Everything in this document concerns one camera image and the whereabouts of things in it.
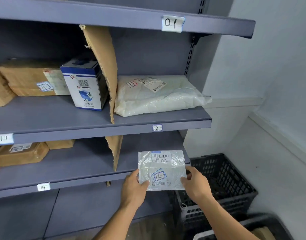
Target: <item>white plastic package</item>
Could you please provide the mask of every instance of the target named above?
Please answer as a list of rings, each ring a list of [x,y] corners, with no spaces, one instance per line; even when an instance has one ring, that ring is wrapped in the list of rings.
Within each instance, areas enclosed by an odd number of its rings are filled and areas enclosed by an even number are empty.
[[[115,113],[128,117],[190,109],[211,101],[186,76],[119,76]]]
[[[149,181],[148,191],[184,190],[181,177],[186,177],[183,151],[139,152],[139,183]]]

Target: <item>plastic basket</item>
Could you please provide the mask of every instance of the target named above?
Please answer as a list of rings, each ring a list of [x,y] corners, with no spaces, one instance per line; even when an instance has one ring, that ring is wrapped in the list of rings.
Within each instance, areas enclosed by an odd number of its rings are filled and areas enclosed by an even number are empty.
[[[258,192],[224,154],[192,158],[191,166],[207,177],[217,202],[232,216],[247,213]],[[209,226],[201,208],[184,190],[172,197],[174,221],[183,230]]]

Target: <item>forearm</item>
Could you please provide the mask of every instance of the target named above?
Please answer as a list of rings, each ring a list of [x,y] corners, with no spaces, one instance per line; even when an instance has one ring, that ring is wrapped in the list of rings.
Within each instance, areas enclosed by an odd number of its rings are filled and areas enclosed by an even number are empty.
[[[93,240],[125,240],[135,212],[131,206],[120,206]]]
[[[200,206],[218,240],[259,240],[227,213],[214,198],[205,198]]]

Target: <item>left hand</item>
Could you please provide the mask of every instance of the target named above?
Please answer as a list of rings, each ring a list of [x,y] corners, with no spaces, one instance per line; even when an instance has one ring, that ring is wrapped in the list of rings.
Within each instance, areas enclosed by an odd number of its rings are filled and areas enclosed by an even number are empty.
[[[139,170],[137,169],[126,176],[121,192],[120,207],[131,207],[136,211],[143,204],[150,182],[145,181],[143,184],[139,184],[138,173]]]

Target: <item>hand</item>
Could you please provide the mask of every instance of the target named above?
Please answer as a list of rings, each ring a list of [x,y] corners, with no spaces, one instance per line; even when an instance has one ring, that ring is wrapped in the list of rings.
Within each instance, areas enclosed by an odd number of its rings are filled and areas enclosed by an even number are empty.
[[[120,207],[131,207],[134,212],[143,204],[146,190],[150,184],[149,181],[139,184],[138,173],[137,169],[126,176],[121,192]]]
[[[195,167],[186,166],[190,171],[187,178],[181,177],[181,182],[187,195],[199,206],[203,201],[214,200],[207,178],[202,175]]]

